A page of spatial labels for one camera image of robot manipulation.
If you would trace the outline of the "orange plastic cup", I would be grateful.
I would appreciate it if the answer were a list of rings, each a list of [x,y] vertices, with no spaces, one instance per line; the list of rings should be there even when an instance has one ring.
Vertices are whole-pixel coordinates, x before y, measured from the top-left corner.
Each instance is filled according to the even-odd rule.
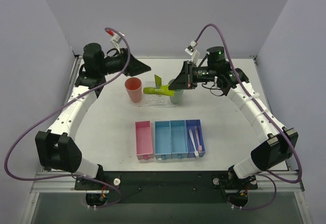
[[[125,81],[125,88],[133,103],[138,103],[142,99],[142,82],[139,78],[131,77]]]

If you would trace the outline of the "green plastic cup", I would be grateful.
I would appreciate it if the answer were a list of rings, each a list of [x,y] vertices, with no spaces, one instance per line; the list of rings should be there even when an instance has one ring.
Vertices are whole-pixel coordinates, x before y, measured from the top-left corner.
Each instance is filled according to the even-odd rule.
[[[174,105],[179,105],[182,102],[183,92],[184,90],[182,89],[175,90],[174,96],[170,96],[170,102]]]

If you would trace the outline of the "yellow-green toothpaste tube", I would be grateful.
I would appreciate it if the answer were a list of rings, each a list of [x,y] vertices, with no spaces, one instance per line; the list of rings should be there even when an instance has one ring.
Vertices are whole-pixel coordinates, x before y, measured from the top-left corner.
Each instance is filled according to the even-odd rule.
[[[164,95],[164,96],[170,96],[173,97],[175,94],[174,90],[169,90],[169,85],[161,86],[159,88],[154,87],[145,87],[143,88],[144,94],[156,94],[156,95]]]
[[[155,80],[155,87],[160,88],[162,86],[162,79],[158,75],[154,75],[154,80]]]

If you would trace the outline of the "clear textured plastic box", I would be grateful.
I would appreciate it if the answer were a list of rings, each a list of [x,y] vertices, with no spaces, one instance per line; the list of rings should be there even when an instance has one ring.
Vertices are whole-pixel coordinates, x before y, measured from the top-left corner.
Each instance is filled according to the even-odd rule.
[[[155,88],[155,82],[154,81],[146,81],[144,83],[143,88],[145,87],[154,87]],[[169,96],[164,95],[150,95],[150,94],[144,94],[143,95],[143,101],[148,106],[166,106],[170,102]]]

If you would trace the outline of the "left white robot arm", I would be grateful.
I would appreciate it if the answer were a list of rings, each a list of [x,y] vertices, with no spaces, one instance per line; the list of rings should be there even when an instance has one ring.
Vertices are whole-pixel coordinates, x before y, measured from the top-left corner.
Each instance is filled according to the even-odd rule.
[[[121,72],[134,77],[151,71],[151,68],[131,55],[127,48],[117,49],[113,56],[106,56],[98,43],[89,43],[84,47],[83,60],[69,105],[61,110],[46,131],[37,133],[35,142],[43,167],[85,176],[91,188],[99,189],[104,184],[104,175],[99,173],[98,164],[83,158],[74,141],[78,128],[99,97],[106,75]]]

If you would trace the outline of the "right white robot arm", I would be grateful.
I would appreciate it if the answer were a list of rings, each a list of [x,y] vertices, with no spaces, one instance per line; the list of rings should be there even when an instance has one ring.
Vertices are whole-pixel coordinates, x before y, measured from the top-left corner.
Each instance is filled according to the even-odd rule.
[[[290,158],[291,149],[298,139],[297,131],[288,129],[274,117],[241,69],[232,69],[225,58],[224,47],[207,49],[206,58],[207,66],[204,67],[185,61],[169,90],[190,90],[199,83],[213,82],[246,117],[260,145],[251,151],[248,158],[229,168],[230,179],[246,179]]]

